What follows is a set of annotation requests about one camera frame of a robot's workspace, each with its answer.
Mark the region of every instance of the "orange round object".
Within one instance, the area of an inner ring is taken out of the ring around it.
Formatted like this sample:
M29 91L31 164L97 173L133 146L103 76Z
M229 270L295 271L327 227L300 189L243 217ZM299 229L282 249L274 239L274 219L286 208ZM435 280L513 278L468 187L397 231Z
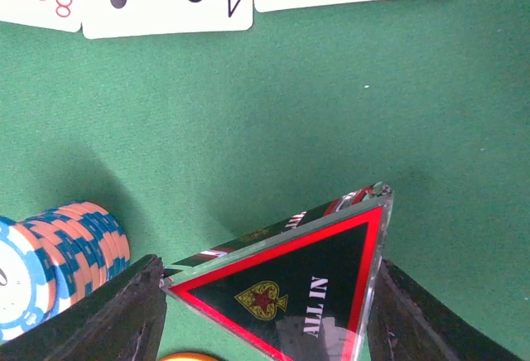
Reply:
M214 359L209 355L199 354L199 353L177 353L168 355L160 361L219 361Z

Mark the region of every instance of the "gold spade emblem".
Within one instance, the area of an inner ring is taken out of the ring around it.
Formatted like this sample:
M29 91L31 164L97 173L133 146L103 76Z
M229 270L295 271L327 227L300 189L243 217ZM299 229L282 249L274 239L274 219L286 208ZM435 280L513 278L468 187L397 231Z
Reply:
M276 282L261 281L241 292L235 299L263 321L270 321L276 316L277 308L283 311L287 308L287 295L280 296L280 287Z

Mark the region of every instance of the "poker table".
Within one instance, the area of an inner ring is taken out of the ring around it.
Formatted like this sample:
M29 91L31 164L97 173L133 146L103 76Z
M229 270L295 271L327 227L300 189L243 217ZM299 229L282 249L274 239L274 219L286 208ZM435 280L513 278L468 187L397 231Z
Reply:
M367 2L99 41L1 23L2 214L89 199L133 261L170 263L385 181L384 257L530 359L528 7ZM168 298L160 356L192 350L264 359Z

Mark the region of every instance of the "number 4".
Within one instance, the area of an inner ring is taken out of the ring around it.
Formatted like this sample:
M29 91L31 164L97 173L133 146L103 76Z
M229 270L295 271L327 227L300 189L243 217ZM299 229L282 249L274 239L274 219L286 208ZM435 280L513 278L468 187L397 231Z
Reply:
M229 17L232 17L241 0L227 0L229 5Z

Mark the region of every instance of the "blue and white poker chip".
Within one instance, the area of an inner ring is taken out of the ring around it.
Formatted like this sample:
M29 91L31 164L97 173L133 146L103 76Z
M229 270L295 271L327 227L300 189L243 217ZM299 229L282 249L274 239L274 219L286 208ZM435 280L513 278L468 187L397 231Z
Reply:
M52 309L55 272L39 239L14 221L0 218L0 340L38 326Z

